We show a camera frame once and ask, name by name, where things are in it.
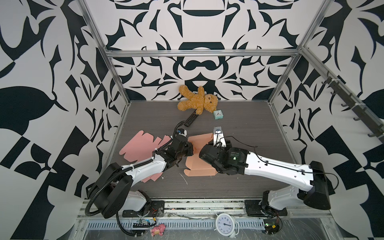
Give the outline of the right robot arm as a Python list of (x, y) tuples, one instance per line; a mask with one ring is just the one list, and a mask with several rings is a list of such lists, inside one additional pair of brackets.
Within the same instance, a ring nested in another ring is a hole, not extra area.
[(245, 149), (213, 145), (205, 145), (199, 157), (221, 174), (259, 176), (287, 184), (285, 188), (263, 193), (260, 207), (264, 212), (303, 205), (318, 210), (331, 209), (328, 181), (319, 162), (291, 164)]

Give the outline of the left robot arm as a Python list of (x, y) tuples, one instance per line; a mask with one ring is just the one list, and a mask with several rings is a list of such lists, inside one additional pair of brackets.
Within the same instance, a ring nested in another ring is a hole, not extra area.
[(108, 219), (122, 208), (139, 212), (150, 200), (143, 193), (132, 192), (136, 183), (178, 165), (184, 157), (194, 153), (193, 144), (183, 135), (176, 135), (164, 146), (155, 149), (152, 156), (142, 162), (120, 166), (110, 164), (87, 193), (89, 202), (85, 208), (88, 217), (102, 214)]

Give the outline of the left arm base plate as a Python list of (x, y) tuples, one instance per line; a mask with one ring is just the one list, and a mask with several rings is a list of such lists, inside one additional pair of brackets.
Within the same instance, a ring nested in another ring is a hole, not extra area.
[(139, 211), (133, 210), (124, 210), (122, 217), (123, 218), (140, 218), (148, 217), (151, 218), (153, 213), (162, 212), (165, 207), (164, 201), (151, 201), (147, 202)]

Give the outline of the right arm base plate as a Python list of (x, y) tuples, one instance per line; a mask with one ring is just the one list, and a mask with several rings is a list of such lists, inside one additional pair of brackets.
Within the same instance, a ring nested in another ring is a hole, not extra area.
[(248, 217), (267, 217), (273, 218), (276, 216), (287, 216), (288, 211), (286, 208), (283, 210), (275, 210), (269, 206), (262, 206), (262, 201), (245, 200), (245, 210)]

